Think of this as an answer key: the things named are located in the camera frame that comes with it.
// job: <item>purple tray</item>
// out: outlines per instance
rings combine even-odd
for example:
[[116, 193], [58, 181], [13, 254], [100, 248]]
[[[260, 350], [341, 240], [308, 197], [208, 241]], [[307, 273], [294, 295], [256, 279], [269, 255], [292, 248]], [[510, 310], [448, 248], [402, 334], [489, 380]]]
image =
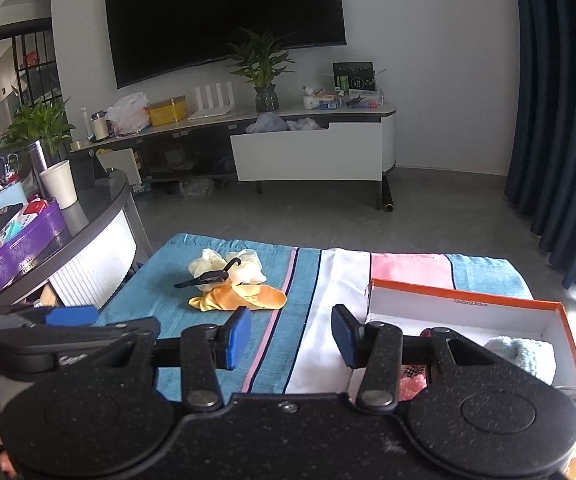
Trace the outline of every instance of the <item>purple tray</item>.
[[0, 248], [0, 292], [66, 227], [53, 200], [39, 216]]

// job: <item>dark blue curtain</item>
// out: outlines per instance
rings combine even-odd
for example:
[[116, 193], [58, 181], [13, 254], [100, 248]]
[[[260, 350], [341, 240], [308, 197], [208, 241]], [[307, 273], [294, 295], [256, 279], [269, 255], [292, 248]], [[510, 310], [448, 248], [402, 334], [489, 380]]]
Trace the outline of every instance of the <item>dark blue curtain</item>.
[[518, 0], [520, 90], [508, 200], [576, 283], [576, 0]]

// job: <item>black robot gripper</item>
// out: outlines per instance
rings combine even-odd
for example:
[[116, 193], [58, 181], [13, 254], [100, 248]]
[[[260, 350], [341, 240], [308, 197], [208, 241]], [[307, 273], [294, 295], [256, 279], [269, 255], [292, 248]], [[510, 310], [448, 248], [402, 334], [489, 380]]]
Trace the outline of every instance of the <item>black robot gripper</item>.
[[[8, 403], [2, 440], [24, 480], [563, 479], [576, 407], [561, 392], [448, 328], [404, 336], [343, 305], [331, 327], [348, 367], [365, 368], [356, 402], [225, 404], [215, 368], [236, 366], [249, 336], [240, 307], [176, 340], [135, 330], [47, 375]], [[428, 386], [397, 402], [402, 365], [424, 365]], [[181, 368], [181, 402], [156, 391], [160, 367]]]

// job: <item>white ribbed panel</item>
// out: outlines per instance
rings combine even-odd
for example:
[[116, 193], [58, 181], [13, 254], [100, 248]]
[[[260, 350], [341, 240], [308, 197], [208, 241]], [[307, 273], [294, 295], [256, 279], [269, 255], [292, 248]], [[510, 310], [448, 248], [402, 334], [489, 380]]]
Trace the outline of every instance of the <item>white ribbed panel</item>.
[[136, 243], [123, 211], [49, 281], [66, 306], [101, 308], [127, 274]]

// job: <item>metal rivet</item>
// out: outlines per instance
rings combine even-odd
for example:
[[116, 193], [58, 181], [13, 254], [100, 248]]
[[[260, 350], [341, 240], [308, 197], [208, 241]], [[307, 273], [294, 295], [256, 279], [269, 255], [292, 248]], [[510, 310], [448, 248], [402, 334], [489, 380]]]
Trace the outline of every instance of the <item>metal rivet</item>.
[[207, 390], [193, 390], [188, 394], [187, 401], [197, 408], [209, 408], [219, 402], [219, 396]]
[[296, 402], [291, 402], [289, 400], [284, 400], [279, 403], [279, 408], [284, 413], [294, 413], [299, 409], [299, 405]]
[[395, 400], [390, 392], [385, 390], [368, 390], [359, 396], [361, 403], [367, 408], [384, 408]]

